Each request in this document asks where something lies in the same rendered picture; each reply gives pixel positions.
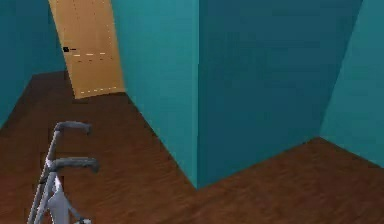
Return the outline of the light wooden room door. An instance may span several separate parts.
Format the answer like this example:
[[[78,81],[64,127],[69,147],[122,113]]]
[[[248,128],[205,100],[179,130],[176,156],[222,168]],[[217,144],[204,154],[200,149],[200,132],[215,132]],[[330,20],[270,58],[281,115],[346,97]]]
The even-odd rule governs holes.
[[[48,0],[75,99],[124,92],[111,0]]]

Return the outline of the grey walking frame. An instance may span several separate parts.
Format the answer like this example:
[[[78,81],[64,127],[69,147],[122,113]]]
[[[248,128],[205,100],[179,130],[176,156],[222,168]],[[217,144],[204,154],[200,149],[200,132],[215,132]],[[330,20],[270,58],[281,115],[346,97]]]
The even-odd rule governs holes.
[[[89,135],[92,126],[78,121],[58,122],[55,125],[27,224],[41,224],[46,212],[50,214],[52,224],[92,224],[90,218],[83,217],[71,205],[64,193],[58,173],[65,167],[90,168],[97,173],[100,165],[95,158],[89,157],[54,158],[57,140],[66,128],[82,129]]]

